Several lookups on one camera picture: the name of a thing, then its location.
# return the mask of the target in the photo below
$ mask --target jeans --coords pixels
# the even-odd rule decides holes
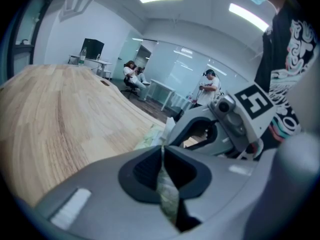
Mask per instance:
[[[148,89],[142,82],[146,81],[146,77],[145,77],[144,73],[140,73],[139,75],[137,75],[137,78],[138,78],[138,80],[134,83],[134,85],[140,89],[139,100],[145,101],[146,100],[145,96],[148,92]]]

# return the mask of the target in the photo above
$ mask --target wooden tabletop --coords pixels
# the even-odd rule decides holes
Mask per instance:
[[[87,67],[30,65],[0,89],[1,173],[34,206],[86,165],[132,151],[152,124],[165,126]]]

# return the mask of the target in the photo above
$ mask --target bottle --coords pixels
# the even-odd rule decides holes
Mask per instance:
[[[86,59],[86,55],[87,55],[87,47],[84,47],[83,50],[80,53],[78,66],[83,66],[84,65],[85,59]]]

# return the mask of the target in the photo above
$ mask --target ceiling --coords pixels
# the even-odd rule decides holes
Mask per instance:
[[[267,24],[272,23],[276,11],[268,1],[256,5],[251,0],[167,0],[141,3],[140,0],[96,0],[111,9],[138,31],[153,19],[166,19],[174,23],[186,21],[210,27],[225,33],[255,52],[262,48],[263,32],[240,16],[229,12],[230,3],[252,12]]]

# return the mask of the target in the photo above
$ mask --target office chair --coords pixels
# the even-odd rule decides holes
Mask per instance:
[[[136,95],[139,97],[138,93],[135,91],[137,86],[135,86],[133,83],[129,82],[129,79],[127,77],[124,78],[123,82],[125,83],[125,86],[129,87],[130,89],[121,90],[121,93],[129,93],[128,100],[130,100],[131,94]]]

